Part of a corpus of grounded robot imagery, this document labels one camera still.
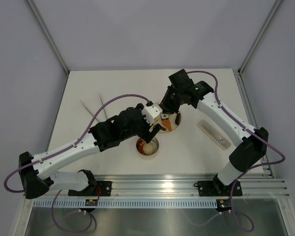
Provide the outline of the white steamed bun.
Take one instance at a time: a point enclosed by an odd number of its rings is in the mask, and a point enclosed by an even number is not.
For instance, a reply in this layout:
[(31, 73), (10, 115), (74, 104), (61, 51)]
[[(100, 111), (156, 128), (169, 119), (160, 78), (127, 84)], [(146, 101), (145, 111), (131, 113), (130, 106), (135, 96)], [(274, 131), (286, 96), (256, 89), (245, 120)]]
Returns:
[(145, 144), (142, 147), (142, 150), (144, 151), (145, 155), (152, 155), (155, 152), (155, 147), (153, 144)]

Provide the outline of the metal tongs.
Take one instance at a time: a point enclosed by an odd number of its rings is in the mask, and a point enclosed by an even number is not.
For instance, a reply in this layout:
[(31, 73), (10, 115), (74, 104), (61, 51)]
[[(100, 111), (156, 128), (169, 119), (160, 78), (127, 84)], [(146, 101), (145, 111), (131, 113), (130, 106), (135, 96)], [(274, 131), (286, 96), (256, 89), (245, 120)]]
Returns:
[[(95, 95), (91, 95), (86, 99), (80, 99), (80, 103), (82, 104), (83, 108), (87, 111), (87, 113), (91, 116), (94, 116), (98, 109), (104, 105), (103, 98), (99, 92), (97, 92)], [(103, 118), (108, 118), (105, 108), (103, 108), (103, 110), (95, 118), (95, 121), (101, 122), (103, 121)]]

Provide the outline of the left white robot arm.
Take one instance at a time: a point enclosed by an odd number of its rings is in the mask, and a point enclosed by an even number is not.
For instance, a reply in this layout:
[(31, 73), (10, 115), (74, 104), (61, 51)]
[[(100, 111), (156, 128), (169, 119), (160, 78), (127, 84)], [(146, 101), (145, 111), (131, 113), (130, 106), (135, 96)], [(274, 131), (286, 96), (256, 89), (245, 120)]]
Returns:
[(80, 140), (46, 153), (22, 153), (19, 156), (19, 175), (25, 197), (36, 199), (54, 190), (67, 190), (69, 196), (96, 196), (99, 185), (91, 171), (82, 169), (69, 173), (60, 172), (60, 169), (84, 157), (117, 147), (134, 136), (149, 143), (161, 128), (160, 125), (152, 126), (161, 114), (162, 109), (156, 103), (147, 106), (139, 103), (89, 128)]

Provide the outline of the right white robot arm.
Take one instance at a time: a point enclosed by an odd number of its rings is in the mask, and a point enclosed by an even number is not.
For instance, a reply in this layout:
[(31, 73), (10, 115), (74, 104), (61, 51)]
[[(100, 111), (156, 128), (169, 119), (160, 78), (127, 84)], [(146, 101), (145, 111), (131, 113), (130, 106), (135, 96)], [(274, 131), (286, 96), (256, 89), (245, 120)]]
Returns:
[(234, 112), (228, 111), (218, 98), (217, 89), (197, 83), (184, 69), (169, 76), (171, 85), (160, 103), (166, 114), (177, 113), (183, 104), (191, 105), (213, 120), (231, 139), (235, 150), (226, 166), (211, 181), (198, 181), (198, 189), (209, 196), (227, 196), (235, 180), (266, 155), (268, 131), (256, 129)]

